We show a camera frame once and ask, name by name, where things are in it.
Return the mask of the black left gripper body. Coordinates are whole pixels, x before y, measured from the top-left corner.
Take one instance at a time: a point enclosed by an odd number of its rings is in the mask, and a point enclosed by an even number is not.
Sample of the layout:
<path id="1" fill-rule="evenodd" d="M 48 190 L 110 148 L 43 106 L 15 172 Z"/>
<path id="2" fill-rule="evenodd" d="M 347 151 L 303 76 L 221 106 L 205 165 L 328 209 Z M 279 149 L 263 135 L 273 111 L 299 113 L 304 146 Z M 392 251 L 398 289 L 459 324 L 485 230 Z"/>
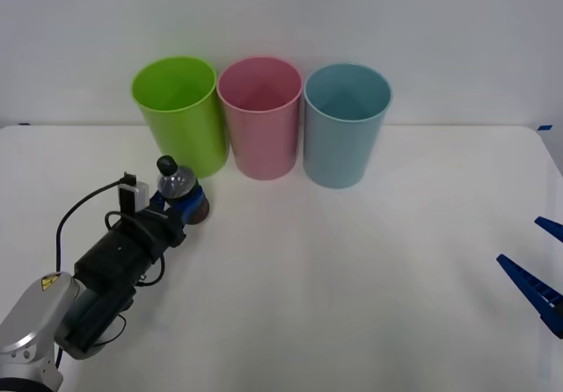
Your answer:
<path id="1" fill-rule="evenodd" d="M 186 235 L 182 213 L 147 207 L 133 215 L 112 211 L 120 219 L 74 265 L 74 278 L 104 294 L 121 284 L 135 286 L 143 275 L 179 246 Z"/>

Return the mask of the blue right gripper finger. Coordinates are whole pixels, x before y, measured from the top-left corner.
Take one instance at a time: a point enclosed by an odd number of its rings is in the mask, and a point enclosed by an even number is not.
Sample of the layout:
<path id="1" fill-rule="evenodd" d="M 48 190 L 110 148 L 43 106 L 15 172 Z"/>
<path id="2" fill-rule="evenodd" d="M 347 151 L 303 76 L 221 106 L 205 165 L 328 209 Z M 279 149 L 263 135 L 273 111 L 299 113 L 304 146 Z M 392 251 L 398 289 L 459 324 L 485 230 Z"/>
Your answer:
<path id="1" fill-rule="evenodd" d="M 548 232 L 550 235 L 558 239 L 560 242 L 563 242 L 563 225 L 546 219 L 544 217 L 538 217 L 534 223 L 538 225 L 540 228 Z"/>
<path id="2" fill-rule="evenodd" d="M 562 338 L 562 294 L 505 255 L 500 254 L 496 261 L 539 313 L 548 329 L 557 338 Z"/>

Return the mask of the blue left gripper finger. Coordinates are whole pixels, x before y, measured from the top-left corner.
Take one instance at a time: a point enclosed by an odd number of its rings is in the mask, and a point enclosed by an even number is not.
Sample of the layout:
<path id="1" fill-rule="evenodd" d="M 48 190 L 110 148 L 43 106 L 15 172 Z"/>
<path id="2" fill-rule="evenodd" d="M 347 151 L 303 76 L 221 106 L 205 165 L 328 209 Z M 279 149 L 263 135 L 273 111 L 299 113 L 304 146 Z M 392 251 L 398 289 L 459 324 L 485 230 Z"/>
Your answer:
<path id="1" fill-rule="evenodd" d="M 160 191 L 156 191 L 150 198 L 148 209 L 158 213 L 165 213 L 170 207 L 166 197 Z"/>
<path id="2" fill-rule="evenodd" d="M 185 225 L 198 225 L 208 217 L 208 199 L 200 185 L 177 199 L 169 199 L 169 205 L 181 212 Z"/>

